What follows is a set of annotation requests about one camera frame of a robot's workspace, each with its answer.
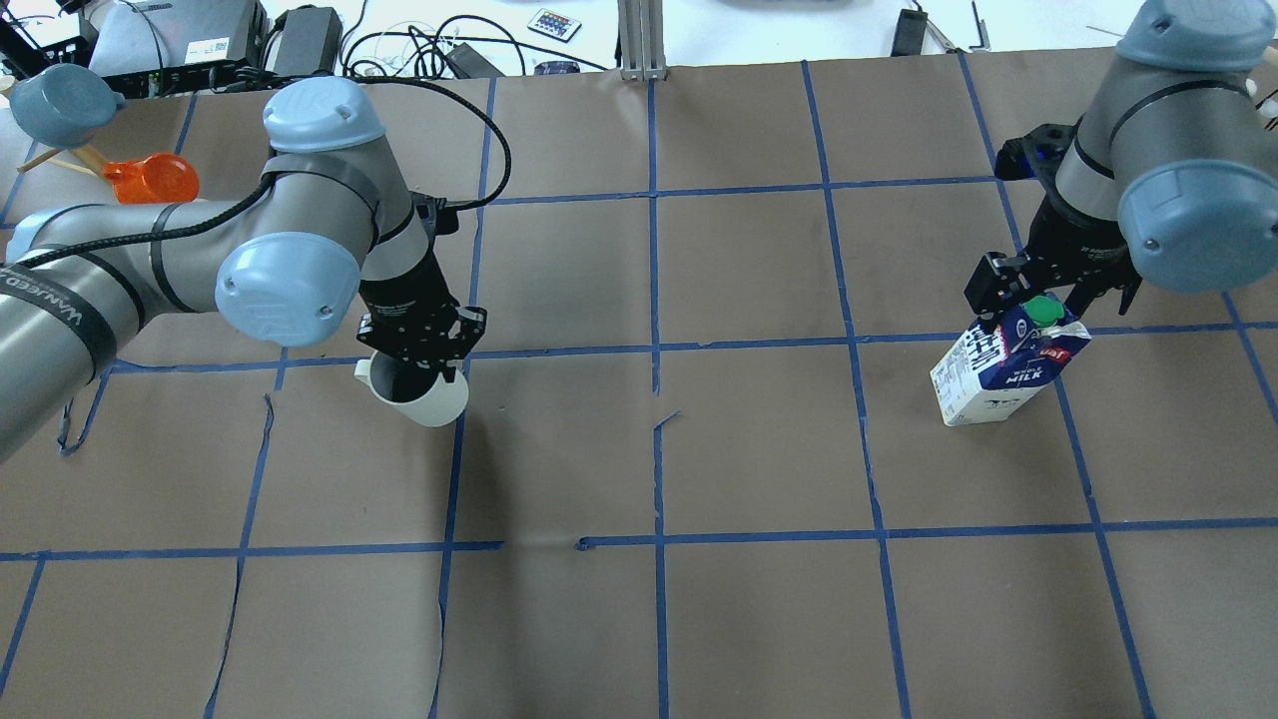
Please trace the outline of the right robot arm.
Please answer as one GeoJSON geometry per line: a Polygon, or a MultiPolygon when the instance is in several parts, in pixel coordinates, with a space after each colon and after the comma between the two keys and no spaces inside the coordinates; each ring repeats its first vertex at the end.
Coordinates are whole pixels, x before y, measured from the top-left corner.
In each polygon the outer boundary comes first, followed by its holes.
{"type": "Polygon", "coordinates": [[[1266,1],[1144,3],[1077,123],[996,155],[996,178],[1036,179],[1044,199],[1022,252],[973,269],[976,324],[1063,287],[1081,318],[1113,290],[1126,314],[1145,284],[1222,292],[1272,275],[1275,135],[1246,82],[1274,36],[1266,1]]]}

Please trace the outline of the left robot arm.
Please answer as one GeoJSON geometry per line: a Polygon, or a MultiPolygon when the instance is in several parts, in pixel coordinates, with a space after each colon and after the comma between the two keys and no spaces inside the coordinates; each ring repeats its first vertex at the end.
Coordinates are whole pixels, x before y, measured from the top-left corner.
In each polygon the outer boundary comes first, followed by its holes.
{"type": "Polygon", "coordinates": [[[311,77],[262,112],[271,155],[236,202],[68,206],[24,218],[3,263],[3,455],[167,314],[219,313],[280,347],[334,336],[351,301],[371,358],[355,377],[420,427],[469,400],[461,361],[487,314],[449,289],[435,238],[460,211],[412,192],[368,88],[311,77]]]}

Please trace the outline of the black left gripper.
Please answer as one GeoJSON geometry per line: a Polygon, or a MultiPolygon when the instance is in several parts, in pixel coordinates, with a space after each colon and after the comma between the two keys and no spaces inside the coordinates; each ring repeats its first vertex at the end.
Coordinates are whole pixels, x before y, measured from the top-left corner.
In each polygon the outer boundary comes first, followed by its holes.
{"type": "Polygon", "coordinates": [[[394,359],[415,361],[429,381],[456,383],[484,336],[487,310],[452,296],[435,249],[386,281],[360,281],[366,305],[357,341],[394,359]]]}

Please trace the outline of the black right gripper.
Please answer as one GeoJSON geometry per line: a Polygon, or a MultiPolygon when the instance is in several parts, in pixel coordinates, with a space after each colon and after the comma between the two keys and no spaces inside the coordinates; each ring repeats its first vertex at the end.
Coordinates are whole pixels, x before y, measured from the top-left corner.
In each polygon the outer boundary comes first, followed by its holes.
{"type": "Polygon", "coordinates": [[[1144,278],[1130,258],[1118,223],[1088,217],[1045,197],[1028,229],[1028,243],[1016,255],[987,252],[964,287],[964,299],[990,335],[1013,307],[1068,287],[1067,312],[1081,321],[1091,301],[1114,290],[1117,313],[1127,315],[1144,278]]]}

